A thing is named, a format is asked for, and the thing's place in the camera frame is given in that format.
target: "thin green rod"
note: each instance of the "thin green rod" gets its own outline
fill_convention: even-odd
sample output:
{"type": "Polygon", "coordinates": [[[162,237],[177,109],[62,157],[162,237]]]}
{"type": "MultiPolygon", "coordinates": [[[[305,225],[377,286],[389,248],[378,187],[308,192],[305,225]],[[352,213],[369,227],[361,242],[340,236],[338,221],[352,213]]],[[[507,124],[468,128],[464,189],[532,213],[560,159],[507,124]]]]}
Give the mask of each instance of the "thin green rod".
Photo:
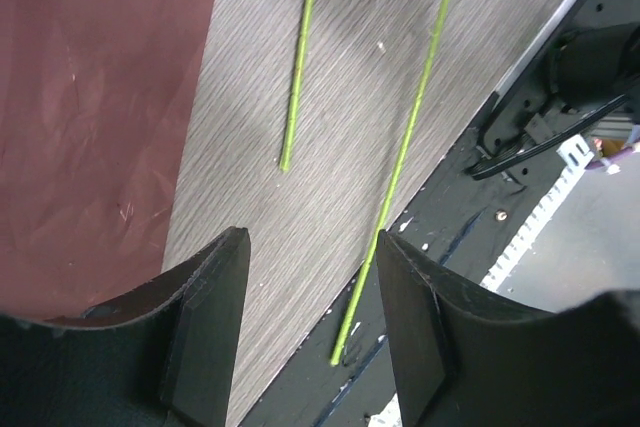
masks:
{"type": "Polygon", "coordinates": [[[409,143],[411,142],[413,129],[415,128],[418,113],[420,111],[420,107],[422,106],[424,92],[429,83],[429,78],[431,77],[431,69],[433,67],[433,62],[438,51],[438,44],[440,43],[440,36],[442,35],[445,19],[447,17],[449,1],[450,0],[442,0],[440,3],[440,9],[438,11],[438,17],[436,18],[435,29],[433,31],[433,38],[431,39],[431,45],[429,46],[429,55],[427,56],[427,61],[424,66],[422,76],[420,77],[420,84],[418,86],[416,100],[413,104],[413,108],[411,109],[411,114],[409,115],[407,129],[405,130],[404,137],[402,139],[402,145],[400,147],[400,151],[398,152],[398,158],[393,167],[393,173],[391,174],[391,180],[389,181],[389,186],[387,188],[384,202],[382,203],[382,208],[380,209],[380,214],[378,215],[376,230],[374,231],[371,242],[369,243],[367,256],[365,257],[362,268],[360,269],[360,273],[358,274],[358,281],[356,282],[355,288],[353,289],[353,296],[349,301],[347,312],[345,313],[344,319],[342,321],[342,326],[340,327],[338,339],[336,341],[335,347],[333,348],[333,354],[331,355],[331,365],[333,366],[340,363],[342,351],[344,350],[347,336],[349,335],[351,324],[353,323],[353,317],[356,313],[358,302],[360,302],[360,297],[362,296],[362,289],[364,288],[364,284],[367,280],[367,275],[369,274],[369,270],[371,269],[371,263],[373,262],[373,257],[376,252],[376,245],[378,243],[378,232],[380,230],[383,230],[387,223],[387,215],[389,214],[389,209],[393,200],[393,194],[396,190],[396,185],[398,184],[400,172],[402,172],[404,159],[407,156],[407,151],[409,150],[409,143]]]}
{"type": "Polygon", "coordinates": [[[307,55],[307,39],[309,38],[313,2],[314,0],[304,0],[304,12],[302,14],[300,36],[298,38],[298,52],[296,53],[296,65],[293,73],[291,97],[289,98],[289,115],[284,134],[282,155],[280,156],[280,169],[283,172],[288,172],[291,168],[291,155],[293,153],[293,141],[296,136],[298,108],[300,107],[300,91],[302,89],[302,74],[304,72],[304,59],[307,55]]]}

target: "gray floor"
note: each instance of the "gray floor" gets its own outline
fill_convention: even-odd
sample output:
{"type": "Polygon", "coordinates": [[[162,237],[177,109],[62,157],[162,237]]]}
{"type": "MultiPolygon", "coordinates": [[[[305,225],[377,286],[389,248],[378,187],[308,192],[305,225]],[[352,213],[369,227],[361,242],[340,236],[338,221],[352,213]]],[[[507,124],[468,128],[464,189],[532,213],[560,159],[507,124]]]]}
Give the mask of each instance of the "gray floor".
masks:
{"type": "Polygon", "coordinates": [[[621,168],[585,173],[500,294],[556,312],[605,290],[640,288],[640,157],[621,168]]]}
{"type": "MultiPolygon", "coordinates": [[[[561,0],[453,0],[395,215],[561,0]]],[[[439,0],[316,0],[293,169],[277,170],[303,0],[216,0],[165,266],[249,227],[228,425],[361,262],[439,0]]]]}

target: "screw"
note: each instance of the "screw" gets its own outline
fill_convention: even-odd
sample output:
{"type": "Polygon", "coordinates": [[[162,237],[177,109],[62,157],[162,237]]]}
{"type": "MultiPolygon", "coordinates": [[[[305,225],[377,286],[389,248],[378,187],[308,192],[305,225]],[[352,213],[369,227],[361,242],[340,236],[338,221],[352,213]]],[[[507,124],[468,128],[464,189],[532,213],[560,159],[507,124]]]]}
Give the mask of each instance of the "screw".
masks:
{"type": "Polygon", "coordinates": [[[504,222],[505,220],[507,220],[507,217],[509,217],[509,215],[504,210],[499,210],[496,212],[496,220],[498,222],[504,222]]]}

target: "maroon paper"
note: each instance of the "maroon paper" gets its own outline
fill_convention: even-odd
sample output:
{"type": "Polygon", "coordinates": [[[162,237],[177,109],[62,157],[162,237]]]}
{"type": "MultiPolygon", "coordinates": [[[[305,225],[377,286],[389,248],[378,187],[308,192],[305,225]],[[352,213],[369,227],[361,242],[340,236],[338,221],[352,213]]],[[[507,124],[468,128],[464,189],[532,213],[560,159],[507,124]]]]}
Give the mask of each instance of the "maroon paper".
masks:
{"type": "Polygon", "coordinates": [[[0,0],[0,311],[160,273],[213,0],[0,0]]]}

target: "wooden table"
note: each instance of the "wooden table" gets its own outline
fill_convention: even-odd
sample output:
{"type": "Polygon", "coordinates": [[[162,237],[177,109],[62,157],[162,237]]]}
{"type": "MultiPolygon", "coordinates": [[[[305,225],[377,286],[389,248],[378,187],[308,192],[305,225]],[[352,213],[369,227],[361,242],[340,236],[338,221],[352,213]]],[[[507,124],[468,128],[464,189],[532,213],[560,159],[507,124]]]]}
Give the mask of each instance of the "wooden table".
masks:
{"type": "MultiPolygon", "coordinates": [[[[439,1],[316,0],[285,175],[276,158],[303,0],[216,0],[165,268],[226,226],[250,229],[228,425],[258,400],[363,258],[439,1]]],[[[390,220],[561,1],[452,1],[390,220]]]]}

